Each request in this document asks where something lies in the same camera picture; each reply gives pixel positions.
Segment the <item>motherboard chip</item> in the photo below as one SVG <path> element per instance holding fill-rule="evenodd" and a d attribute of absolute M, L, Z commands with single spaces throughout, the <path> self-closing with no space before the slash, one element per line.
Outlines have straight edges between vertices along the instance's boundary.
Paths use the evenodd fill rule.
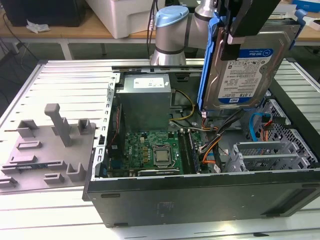
<path fill-rule="evenodd" d="M 159 168 L 165 168 L 171 165 L 171 147 L 170 145 L 155 145 L 153 150 L 153 164 Z"/>
<path fill-rule="evenodd" d="M 156 160 L 158 162 L 167 162 L 167 161 L 169 161 L 168 151 L 166 151 L 166 150 L 156 151 Z"/>

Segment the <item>hard drive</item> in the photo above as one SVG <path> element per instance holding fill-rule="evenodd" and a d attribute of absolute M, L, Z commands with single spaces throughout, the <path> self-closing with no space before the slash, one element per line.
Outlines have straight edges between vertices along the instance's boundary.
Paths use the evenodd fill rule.
<path fill-rule="evenodd" d="M 245 38 L 237 60 L 228 61 L 222 61 L 219 57 L 223 28 L 217 29 L 217 45 L 209 77 L 202 92 L 199 92 L 199 96 L 202 96 L 198 101 L 200 109 L 219 111 L 257 107 L 299 28 L 300 25 L 292 19 L 280 22 L 268 20 L 258 35 Z"/>

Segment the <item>floor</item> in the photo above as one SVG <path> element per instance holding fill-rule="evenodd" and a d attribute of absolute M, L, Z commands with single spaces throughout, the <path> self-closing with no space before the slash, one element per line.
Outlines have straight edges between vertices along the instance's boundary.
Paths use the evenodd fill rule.
<path fill-rule="evenodd" d="M 29 49 L 42 60 L 63 60 L 64 55 L 58 44 L 34 43 L 29 45 Z M 144 44 L 107 44 L 107 55 L 102 55 L 99 44 L 75 43 L 71 45 L 74 58 L 81 59 L 119 59 L 123 58 L 125 52 L 126 59 L 146 59 L 147 48 Z M 186 57 L 194 54 L 194 49 L 187 49 Z M 204 50 L 199 50 L 197 58 L 204 57 Z M 312 53 L 312 50 L 304 46 L 296 46 L 286 57 L 296 59 L 296 61 L 316 80 L 320 80 L 320 54 Z M 0 116 L 7 109 L 9 103 L 27 80 L 32 69 L 36 66 L 35 60 L 29 52 L 21 45 L 17 55 L 8 53 L 0 60 Z"/>

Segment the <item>white box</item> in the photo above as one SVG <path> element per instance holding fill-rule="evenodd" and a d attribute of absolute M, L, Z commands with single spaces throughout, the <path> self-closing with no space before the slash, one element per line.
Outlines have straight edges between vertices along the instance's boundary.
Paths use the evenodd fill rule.
<path fill-rule="evenodd" d="M 86 0 L 86 2 L 115 39 L 125 38 L 129 34 L 145 31 L 148 28 L 152 0 Z M 158 8 L 164 6 L 165 0 L 158 0 Z"/>

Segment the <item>workbench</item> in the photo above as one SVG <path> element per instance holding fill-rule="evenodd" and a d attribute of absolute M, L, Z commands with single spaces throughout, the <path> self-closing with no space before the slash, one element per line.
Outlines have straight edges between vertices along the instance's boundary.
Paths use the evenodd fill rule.
<path fill-rule="evenodd" d="M 187 59 L 187 65 L 203 63 L 203 59 Z M 108 89 L 104 77 L 112 67 L 147 65 L 144 59 L 49 61 L 37 65 L 0 118 L 0 164 L 5 163 L 16 143 L 20 120 L 52 125 L 44 106 L 59 103 L 60 114 L 69 124 L 89 118 L 99 127 Z M 319 84 L 297 63 L 287 60 L 275 79 L 320 133 Z M 255 239 L 258 233 L 269 235 L 264 240 L 320 238 L 320 198 L 283 218 L 106 228 L 93 204 L 82 200 L 82 194 L 83 186 L 0 195 L 1 239 Z"/>
<path fill-rule="evenodd" d="M 320 13 L 309 13 L 308 16 L 320 18 Z M 69 44 L 101 44 L 102 53 L 106 53 L 105 44 L 145 44 L 147 31 L 130 34 L 129 37 L 114 39 L 111 33 L 98 19 L 96 14 L 87 10 L 85 19 L 79 27 L 51 26 L 50 31 L 33 33 L 26 27 L 13 27 L 9 21 L 13 33 L 24 43 L 56 43 L 60 44 L 66 60 L 72 60 L 73 55 Z M 151 43 L 155 43 L 156 32 L 152 34 Z M 0 17 L 0 37 L 6 43 L 17 43 L 17 39 L 9 32 L 2 16 Z M 305 26 L 299 35 L 296 46 L 319 46 L 320 31 Z"/>

